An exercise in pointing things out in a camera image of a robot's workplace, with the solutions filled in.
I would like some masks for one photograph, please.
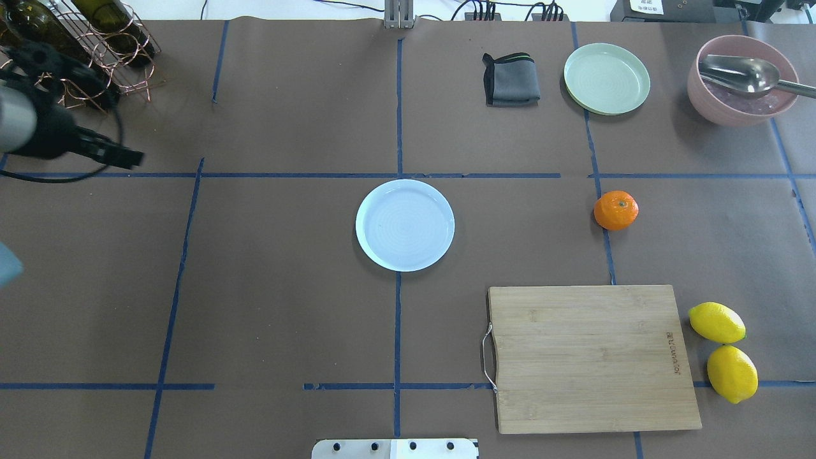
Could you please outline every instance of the gray cloth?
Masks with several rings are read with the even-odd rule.
[[[517,107],[541,99],[535,62],[529,54],[517,52],[498,59],[482,58],[485,69],[485,96],[494,107]]]

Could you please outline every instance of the orange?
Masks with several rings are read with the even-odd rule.
[[[610,191],[595,202],[593,214],[598,225],[617,231],[631,225],[637,218],[637,203],[627,192],[621,190]]]

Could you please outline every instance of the lemon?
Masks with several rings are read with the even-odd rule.
[[[759,386],[754,363],[732,345],[722,345],[712,352],[707,370],[714,390],[731,403],[750,399]]]
[[[745,324],[739,315],[720,303],[709,301],[689,310],[691,327],[703,338],[729,344],[745,337]]]

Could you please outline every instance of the metal scoop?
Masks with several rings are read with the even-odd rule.
[[[747,97],[762,97],[776,88],[816,99],[816,87],[779,79],[779,69],[764,59],[709,54],[699,63],[700,77]]]

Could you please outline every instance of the cutting board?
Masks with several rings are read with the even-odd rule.
[[[502,434],[700,429],[671,285],[491,287]]]

